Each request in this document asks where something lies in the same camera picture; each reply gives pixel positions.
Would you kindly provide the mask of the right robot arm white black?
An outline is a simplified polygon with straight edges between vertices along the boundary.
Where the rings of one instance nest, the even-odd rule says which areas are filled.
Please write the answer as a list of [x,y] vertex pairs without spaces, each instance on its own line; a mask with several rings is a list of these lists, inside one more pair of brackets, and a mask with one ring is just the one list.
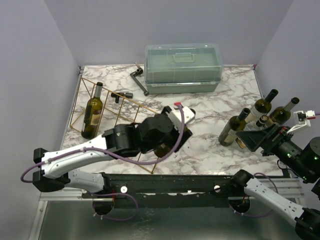
[[[290,127],[273,124],[262,130],[242,130],[236,136],[251,151],[262,149],[263,156],[276,156],[305,184],[320,182],[320,139],[314,137],[301,149],[292,142]],[[245,170],[238,171],[231,179],[230,191],[241,196],[244,193],[259,200],[282,216],[302,240],[320,238],[320,212],[303,207],[268,189],[255,176]]]

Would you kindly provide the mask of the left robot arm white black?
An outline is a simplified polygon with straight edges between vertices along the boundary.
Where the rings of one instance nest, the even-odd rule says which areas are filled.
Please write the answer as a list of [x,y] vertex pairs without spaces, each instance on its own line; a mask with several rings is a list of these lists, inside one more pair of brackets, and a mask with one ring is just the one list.
[[[156,165],[176,153],[192,136],[188,124],[196,112],[177,102],[166,106],[160,114],[140,123],[118,124],[85,143],[58,151],[37,148],[33,152],[34,166],[20,177],[40,192],[50,193],[65,187],[86,190],[104,198],[111,185],[104,173],[81,171],[81,167],[103,161],[122,160],[135,165]],[[31,171],[32,179],[25,177]]]

